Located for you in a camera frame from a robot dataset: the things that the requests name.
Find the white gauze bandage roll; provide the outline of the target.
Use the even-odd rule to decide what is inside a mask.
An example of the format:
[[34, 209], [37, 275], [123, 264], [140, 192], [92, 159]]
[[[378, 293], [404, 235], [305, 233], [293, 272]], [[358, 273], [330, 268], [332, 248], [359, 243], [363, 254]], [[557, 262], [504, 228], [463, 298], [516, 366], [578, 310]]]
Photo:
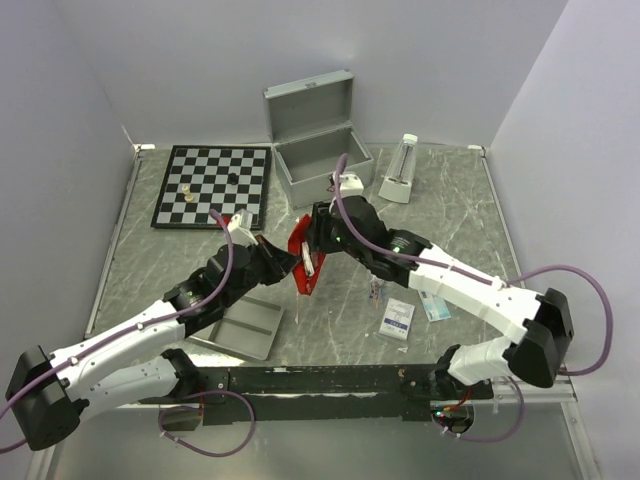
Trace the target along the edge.
[[314, 252], [306, 241], [301, 243], [301, 259], [305, 274], [312, 277], [318, 267], [317, 253]]

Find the red fabric zipper pouch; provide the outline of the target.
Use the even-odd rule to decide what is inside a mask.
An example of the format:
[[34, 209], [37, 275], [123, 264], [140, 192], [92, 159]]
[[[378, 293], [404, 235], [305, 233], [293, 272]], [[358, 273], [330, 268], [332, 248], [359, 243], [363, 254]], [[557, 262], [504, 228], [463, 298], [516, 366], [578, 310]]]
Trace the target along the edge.
[[306, 240], [306, 232], [311, 226], [311, 217], [304, 215], [299, 219], [288, 239], [288, 252], [300, 258], [293, 269], [298, 293], [310, 296], [317, 284], [321, 267], [326, 255], [312, 252]]

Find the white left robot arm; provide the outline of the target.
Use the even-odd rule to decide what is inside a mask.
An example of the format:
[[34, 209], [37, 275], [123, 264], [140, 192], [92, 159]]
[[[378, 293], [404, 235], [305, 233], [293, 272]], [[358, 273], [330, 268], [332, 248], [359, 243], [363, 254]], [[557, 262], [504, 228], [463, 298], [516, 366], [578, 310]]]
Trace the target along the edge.
[[280, 282], [299, 262], [264, 238], [224, 245], [133, 318], [52, 353], [40, 346], [24, 351], [3, 410], [13, 413], [23, 444], [39, 451], [105, 410], [148, 398], [189, 400], [199, 373], [172, 343], [221, 320], [250, 290]]

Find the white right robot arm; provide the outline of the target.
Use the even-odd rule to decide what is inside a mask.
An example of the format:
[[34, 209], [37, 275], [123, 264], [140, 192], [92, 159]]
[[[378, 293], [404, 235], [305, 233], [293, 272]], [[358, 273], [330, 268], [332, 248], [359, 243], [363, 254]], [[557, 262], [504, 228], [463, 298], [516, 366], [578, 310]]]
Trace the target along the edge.
[[502, 375], [539, 388], [554, 384], [574, 334], [562, 292], [510, 286], [419, 235], [389, 229], [362, 196], [315, 203], [305, 240], [314, 260], [343, 252], [375, 277], [430, 293], [500, 332], [494, 340], [446, 351], [436, 375], [445, 397], [458, 398], [471, 385]]

